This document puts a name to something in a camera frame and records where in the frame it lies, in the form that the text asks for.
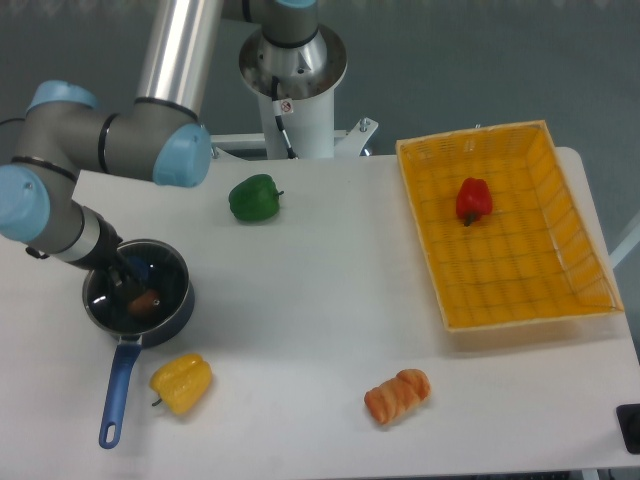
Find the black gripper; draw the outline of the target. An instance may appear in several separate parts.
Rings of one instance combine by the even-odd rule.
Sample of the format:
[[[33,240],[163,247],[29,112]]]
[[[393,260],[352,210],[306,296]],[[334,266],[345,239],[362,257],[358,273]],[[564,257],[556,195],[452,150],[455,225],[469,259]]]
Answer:
[[[108,272],[114,288],[122,288],[124,278],[136,286],[146,287],[146,262],[142,259],[125,260],[118,247],[122,239],[104,219],[85,219],[76,241],[66,250],[46,253],[27,246],[28,255],[38,260],[55,258],[83,270]]]

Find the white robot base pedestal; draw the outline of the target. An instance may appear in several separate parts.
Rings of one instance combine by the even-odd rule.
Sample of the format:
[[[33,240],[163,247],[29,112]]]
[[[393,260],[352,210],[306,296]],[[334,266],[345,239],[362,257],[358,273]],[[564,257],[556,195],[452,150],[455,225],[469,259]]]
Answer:
[[[242,45],[239,69],[257,99],[260,133],[211,137],[217,157],[263,152],[269,159],[324,159],[369,155],[379,123],[363,116],[348,130],[335,128],[335,90],[347,71],[340,37],[321,25],[304,45],[279,47],[260,31]]]

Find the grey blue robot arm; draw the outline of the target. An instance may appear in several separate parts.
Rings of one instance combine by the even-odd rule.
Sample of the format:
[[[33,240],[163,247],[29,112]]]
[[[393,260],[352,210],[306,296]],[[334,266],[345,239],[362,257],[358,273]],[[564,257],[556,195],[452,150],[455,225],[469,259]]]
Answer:
[[[33,256],[105,271],[120,290],[142,289],[114,228],[74,190],[83,171],[186,188],[204,180],[212,146],[199,115],[222,18],[257,23],[285,49],[319,30],[313,1],[160,2],[130,114],[100,113],[92,93],[65,81],[38,87],[1,168],[2,235]]]

